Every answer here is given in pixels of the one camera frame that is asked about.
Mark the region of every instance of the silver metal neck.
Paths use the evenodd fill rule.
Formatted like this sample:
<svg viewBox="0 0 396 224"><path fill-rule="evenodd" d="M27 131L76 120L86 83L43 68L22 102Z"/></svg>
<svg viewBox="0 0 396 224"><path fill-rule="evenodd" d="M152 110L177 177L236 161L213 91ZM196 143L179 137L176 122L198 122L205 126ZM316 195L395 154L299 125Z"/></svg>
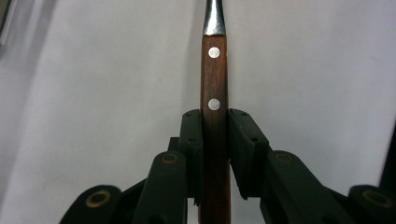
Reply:
<svg viewBox="0 0 396 224"><path fill-rule="evenodd" d="M225 35L221 0L206 0L204 35Z"/></svg>

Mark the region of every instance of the wooden handle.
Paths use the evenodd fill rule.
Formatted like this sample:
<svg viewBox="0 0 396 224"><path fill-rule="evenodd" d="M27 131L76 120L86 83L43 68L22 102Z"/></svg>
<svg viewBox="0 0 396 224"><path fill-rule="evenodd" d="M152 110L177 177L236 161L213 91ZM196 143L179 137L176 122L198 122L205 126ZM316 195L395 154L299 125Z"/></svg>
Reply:
<svg viewBox="0 0 396 224"><path fill-rule="evenodd" d="M227 151L227 41L204 35L201 67L201 111L204 132L204 198L202 224L231 223L230 164Z"/></svg>

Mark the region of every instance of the silver rivet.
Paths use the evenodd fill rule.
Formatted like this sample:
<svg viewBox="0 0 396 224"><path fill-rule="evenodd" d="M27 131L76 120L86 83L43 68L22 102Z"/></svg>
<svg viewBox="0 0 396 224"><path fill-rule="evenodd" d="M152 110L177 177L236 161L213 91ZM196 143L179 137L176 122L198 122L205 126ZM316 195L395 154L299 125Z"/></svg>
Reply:
<svg viewBox="0 0 396 224"><path fill-rule="evenodd" d="M209 50L209 56L211 58L217 58L220 55L220 50L216 47L213 47Z"/></svg>
<svg viewBox="0 0 396 224"><path fill-rule="evenodd" d="M220 101L218 99L211 99L207 105L211 110L218 110L220 108Z"/></svg>

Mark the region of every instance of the white surface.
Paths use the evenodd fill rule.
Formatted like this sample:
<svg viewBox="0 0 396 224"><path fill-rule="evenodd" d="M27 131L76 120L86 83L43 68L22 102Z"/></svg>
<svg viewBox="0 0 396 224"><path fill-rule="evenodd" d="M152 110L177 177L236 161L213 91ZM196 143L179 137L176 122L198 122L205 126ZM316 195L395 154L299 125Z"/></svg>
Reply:
<svg viewBox="0 0 396 224"><path fill-rule="evenodd" d="M205 1L16 1L0 49L0 223L127 189L199 107ZM322 184L376 185L396 112L396 2L225 1L230 106ZM189 223L196 223L191 208ZM262 223L233 187L233 223Z"/></svg>

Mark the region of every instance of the brown wooden handle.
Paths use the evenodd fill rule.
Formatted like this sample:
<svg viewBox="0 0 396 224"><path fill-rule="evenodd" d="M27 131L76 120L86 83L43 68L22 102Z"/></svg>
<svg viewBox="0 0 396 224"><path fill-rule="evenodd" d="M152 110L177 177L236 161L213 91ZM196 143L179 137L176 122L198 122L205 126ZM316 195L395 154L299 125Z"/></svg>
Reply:
<svg viewBox="0 0 396 224"><path fill-rule="evenodd" d="M230 165L227 151L227 40L204 35L201 67L204 135L204 198L200 223L231 223Z"/></svg>

